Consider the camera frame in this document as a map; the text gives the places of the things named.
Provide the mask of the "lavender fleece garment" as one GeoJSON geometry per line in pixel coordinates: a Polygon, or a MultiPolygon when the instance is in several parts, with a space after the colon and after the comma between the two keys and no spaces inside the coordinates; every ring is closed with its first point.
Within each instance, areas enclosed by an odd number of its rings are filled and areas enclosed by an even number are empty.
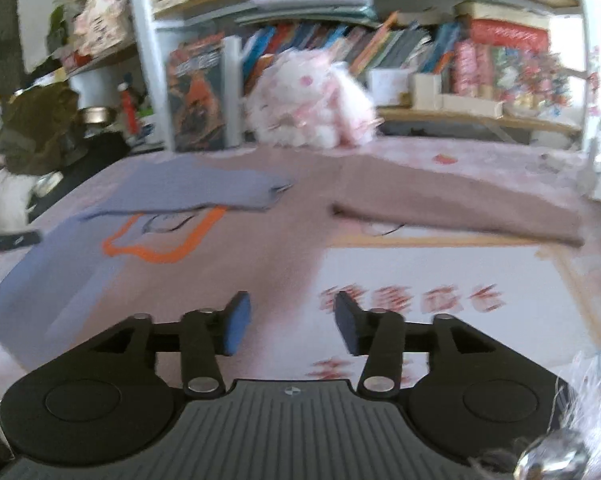
{"type": "Polygon", "coordinates": [[[200,220],[204,236],[228,210],[266,211],[291,188],[272,172],[227,170],[179,156],[147,162],[116,191],[46,233],[0,284],[0,342],[24,367],[67,350],[124,264],[151,258],[178,262],[186,245],[157,249],[152,235],[200,220]]]}

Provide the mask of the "pink checkered cartoon bedsheet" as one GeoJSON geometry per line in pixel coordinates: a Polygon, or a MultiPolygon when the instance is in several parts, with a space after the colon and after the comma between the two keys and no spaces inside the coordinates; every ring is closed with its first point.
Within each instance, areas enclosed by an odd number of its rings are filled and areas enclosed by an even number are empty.
{"type": "MultiPolygon", "coordinates": [[[[38,228],[51,232],[147,162],[179,156],[117,162],[38,228]]],[[[293,185],[266,211],[226,211],[196,240],[197,219],[150,236],[153,248],[183,244],[189,253],[178,262],[128,260],[68,349],[130,315],[176,322],[192,310],[219,310],[245,290],[252,320],[238,352],[219,362],[226,382],[357,380],[362,362],[335,323],[333,299],[344,290],[363,308],[411,322],[457,316],[558,373],[601,350],[601,207],[580,193],[578,156],[563,155],[554,170],[550,154],[525,146],[424,139],[329,154],[243,148],[186,156],[293,185]]],[[[0,256],[0,284],[30,249],[0,256]]],[[[0,342],[0,396],[30,370],[0,342]]]]}

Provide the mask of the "white pink plush bunny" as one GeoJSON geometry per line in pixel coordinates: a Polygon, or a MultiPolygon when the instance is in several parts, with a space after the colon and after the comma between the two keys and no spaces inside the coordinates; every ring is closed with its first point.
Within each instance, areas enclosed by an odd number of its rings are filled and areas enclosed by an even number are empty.
{"type": "Polygon", "coordinates": [[[376,106],[325,49],[278,55],[246,96],[245,125],[260,144],[332,150],[368,144],[381,125],[376,106]]]}

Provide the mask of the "red tube bottle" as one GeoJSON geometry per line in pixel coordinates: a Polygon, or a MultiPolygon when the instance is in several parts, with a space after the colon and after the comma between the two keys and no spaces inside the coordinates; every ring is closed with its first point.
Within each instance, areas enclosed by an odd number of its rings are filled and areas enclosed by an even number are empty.
{"type": "Polygon", "coordinates": [[[136,108],[133,104],[133,99],[129,91],[129,86],[125,82],[118,84],[118,92],[122,100],[122,111],[124,112],[129,133],[131,136],[137,136],[140,131],[136,116],[136,108]]]}

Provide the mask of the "round metal tin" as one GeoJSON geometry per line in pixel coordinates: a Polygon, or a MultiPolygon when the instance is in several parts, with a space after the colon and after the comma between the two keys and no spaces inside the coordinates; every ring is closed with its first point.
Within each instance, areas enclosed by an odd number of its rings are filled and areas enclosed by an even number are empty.
{"type": "Polygon", "coordinates": [[[88,127],[106,128],[117,117],[114,108],[108,106],[89,106],[78,110],[81,122],[88,127]]]}

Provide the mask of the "large orange dark cover book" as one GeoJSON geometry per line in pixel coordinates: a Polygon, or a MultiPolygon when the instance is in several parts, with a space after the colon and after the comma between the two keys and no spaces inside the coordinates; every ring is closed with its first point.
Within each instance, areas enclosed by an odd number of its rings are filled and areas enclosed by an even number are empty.
{"type": "Polygon", "coordinates": [[[166,65],[168,102],[177,152],[226,146],[222,92],[222,34],[183,42],[166,65]]]}

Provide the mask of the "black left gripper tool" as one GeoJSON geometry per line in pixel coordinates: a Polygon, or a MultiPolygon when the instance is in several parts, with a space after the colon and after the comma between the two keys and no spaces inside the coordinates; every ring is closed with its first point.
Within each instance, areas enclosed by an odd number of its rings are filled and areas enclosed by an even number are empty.
{"type": "Polygon", "coordinates": [[[12,250],[35,246],[42,241],[39,231],[25,231],[9,234],[0,234],[0,254],[12,250]]]}

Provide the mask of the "row of colourful books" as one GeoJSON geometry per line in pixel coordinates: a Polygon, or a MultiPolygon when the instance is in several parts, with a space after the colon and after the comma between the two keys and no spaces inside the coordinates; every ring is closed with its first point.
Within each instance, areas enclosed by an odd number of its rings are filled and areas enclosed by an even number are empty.
{"type": "Polygon", "coordinates": [[[453,57],[459,39],[458,20],[427,22],[394,13],[380,23],[364,18],[307,16],[304,20],[253,23],[244,39],[244,89],[252,90],[262,72],[289,50],[326,52],[363,84],[371,70],[440,73],[453,57]]]}

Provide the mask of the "red colourful boxed book set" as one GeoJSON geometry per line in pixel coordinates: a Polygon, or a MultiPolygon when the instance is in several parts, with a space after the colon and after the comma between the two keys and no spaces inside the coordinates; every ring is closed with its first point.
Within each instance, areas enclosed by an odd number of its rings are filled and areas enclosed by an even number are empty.
{"type": "Polygon", "coordinates": [[[550,52],[549,32],[527,25],[460,18],[452,60],[452,92],[544,110],[570,104],[568,77],[550,52]]]}

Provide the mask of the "floral pink fabric bundle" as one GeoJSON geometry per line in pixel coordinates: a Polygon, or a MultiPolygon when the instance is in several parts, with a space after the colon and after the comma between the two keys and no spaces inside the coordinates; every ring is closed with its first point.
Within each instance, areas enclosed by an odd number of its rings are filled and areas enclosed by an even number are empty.
{"type": "Polygon", "coordinates": [[[131,35],[127,0],[87,0],[74,21],[74,45],[81,56],[95,58],[131,35]]]}

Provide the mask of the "white wooden bookshelf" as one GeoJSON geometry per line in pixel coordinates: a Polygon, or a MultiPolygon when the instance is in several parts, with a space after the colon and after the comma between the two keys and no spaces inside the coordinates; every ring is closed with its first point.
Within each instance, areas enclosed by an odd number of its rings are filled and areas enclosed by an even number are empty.
{"type": "Polygon", "coordinates": [[[381,132],[578,145],[593,70],[550,36],[585,0],[129,0],[159,136],[332,148],[381,132]]]}

